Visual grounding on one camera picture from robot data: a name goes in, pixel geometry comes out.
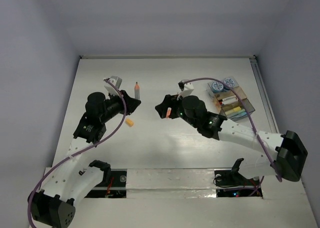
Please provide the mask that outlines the green highlighter pen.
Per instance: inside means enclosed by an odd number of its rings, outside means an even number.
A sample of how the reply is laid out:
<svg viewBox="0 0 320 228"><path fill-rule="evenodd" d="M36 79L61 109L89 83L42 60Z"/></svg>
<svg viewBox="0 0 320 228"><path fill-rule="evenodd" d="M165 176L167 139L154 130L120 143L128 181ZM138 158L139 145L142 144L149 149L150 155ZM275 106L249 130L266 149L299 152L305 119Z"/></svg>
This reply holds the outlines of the green highlighter pen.
<svg viewBox="0 0 320 228"><path fill-rule="evenodd" d="M237 112L234 112L234 113L230 114L230 117L237 116L237 115L239 115L239 114L241 114L241 113L243 113L243 112L245 112L245 110L244 110L244 109L241 109L241 110L239 110L239 111L237 111Z"/></svg>

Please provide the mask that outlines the blue patterned tape roll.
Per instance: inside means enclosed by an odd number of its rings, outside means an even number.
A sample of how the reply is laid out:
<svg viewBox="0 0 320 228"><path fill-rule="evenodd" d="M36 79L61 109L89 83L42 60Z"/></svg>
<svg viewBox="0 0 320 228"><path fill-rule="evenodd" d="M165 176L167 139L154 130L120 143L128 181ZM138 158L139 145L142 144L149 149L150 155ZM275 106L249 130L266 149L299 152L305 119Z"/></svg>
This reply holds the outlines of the blue patterned tape roll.
<svg viewBox="0 0 320 228"><path fill-rule="evenodd" d="M224 90L224 85L218 81L214 81L211 85L210 88L213 93L220 93L223 92Z"/></svg>

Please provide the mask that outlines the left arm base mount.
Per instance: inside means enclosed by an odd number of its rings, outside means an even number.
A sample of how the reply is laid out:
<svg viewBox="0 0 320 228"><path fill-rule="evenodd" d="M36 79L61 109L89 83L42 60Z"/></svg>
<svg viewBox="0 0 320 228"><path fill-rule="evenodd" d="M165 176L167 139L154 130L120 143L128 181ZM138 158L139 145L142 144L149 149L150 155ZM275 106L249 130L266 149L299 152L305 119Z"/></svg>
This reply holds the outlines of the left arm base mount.
<svg viewBox="0 0 320 228"><path fill-rule="evenodd" d="M85 198L118 199L127 197L127 170L112 169L110 164L99 160L92 161L89 166L103 171L103 178Z"/></svg>

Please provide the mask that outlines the black whiteboard marker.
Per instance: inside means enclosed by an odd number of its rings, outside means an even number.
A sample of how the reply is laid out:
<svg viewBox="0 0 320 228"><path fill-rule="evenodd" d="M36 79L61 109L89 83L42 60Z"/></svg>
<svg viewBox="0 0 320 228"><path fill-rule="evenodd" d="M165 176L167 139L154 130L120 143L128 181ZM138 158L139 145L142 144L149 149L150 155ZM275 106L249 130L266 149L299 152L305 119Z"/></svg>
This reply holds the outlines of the black whiteboard marker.
<svg viewBox="0 0 320 228"><path fill-rule="evenodd" d="M230 99L237 99L237 97L235 95L233 95L233 96L229 96L226 98L222 98L221 101L226 101L226 100L230 100Z"/></svg>

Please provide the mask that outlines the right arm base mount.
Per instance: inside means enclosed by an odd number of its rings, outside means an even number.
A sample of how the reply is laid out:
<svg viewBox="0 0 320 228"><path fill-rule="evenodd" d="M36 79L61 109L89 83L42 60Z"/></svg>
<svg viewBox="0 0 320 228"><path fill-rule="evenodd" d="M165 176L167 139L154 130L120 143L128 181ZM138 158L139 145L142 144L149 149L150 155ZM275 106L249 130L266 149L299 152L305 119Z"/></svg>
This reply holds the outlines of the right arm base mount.
<svg viewBox="0 0 320 228"><path fill-rule="evenodd" d="M243 160L237 159L230 169L215 170L212 182L218 198L263 197L260 179L247 179L239 173Z"/></svg>

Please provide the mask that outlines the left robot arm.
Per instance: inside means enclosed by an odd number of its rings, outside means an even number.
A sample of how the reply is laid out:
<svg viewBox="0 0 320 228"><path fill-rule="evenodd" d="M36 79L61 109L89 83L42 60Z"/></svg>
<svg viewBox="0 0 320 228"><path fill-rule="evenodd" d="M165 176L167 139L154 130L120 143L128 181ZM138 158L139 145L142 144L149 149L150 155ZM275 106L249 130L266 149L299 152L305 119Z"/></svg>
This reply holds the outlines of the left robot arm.
<svg viewBox="0 0 320 228"><path fill-rule="evenodd" d="M76 207L97 185L113 182L110 164L88 157L87 151L107 140L106 122L114 116L132 114L141 101L124 90L106 97L94 92L87 97L81 117L65 158L53 166L36 185L28 198L28 221L52 228L67 228L73 221Z"/></svg>

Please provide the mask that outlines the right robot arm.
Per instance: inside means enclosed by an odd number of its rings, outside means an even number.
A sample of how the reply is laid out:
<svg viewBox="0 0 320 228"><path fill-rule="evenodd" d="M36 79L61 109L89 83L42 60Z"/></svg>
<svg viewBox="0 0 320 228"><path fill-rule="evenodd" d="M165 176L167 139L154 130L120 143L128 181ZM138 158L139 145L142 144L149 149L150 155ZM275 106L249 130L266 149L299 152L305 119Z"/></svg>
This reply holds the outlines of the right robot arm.
<svg viewBox="0 0 320 228"><path fill-rule="evenodd" d="M206 138L231 142L260 152L261 157L255 164L247 165L243 158L235 161L230 171L230 178L235 184L258 176L275 175L291 182L298 182L301 178L308 152L296 132L255 132L223 115L207 111L205 103L194 95L185 98L166 95L155 110L162 119L183 119Z"/></svg>

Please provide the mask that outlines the orange highlighter pen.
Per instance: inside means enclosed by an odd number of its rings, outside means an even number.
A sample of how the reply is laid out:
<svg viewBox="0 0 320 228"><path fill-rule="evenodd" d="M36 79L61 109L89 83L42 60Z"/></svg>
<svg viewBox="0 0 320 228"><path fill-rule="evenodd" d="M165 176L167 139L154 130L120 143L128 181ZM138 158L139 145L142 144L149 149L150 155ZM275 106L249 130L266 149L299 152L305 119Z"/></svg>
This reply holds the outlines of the orange highlighter pen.
<svg viewBox="0 0 320 228"><path fill-rule="evenodd" d="M135 86L134 86L134 98L137 100L140 100L140 86L138 84L138 82L136 82Z"/></svg>

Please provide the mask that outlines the orange highlighter cap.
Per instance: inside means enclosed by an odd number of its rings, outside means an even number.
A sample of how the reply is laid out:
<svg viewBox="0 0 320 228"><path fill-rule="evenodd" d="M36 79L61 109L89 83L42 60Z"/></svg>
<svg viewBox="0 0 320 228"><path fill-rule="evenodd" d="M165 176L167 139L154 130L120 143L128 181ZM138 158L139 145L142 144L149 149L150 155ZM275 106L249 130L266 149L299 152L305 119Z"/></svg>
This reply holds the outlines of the orange highlighter cap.
<svg viewBox="0 0 320 228"><path fill-rule="evenodd" d="M171 108L168 108L167 109L167 112L166 112L166 118L169 118L170 117L170 115L171 115Z"/></svg>

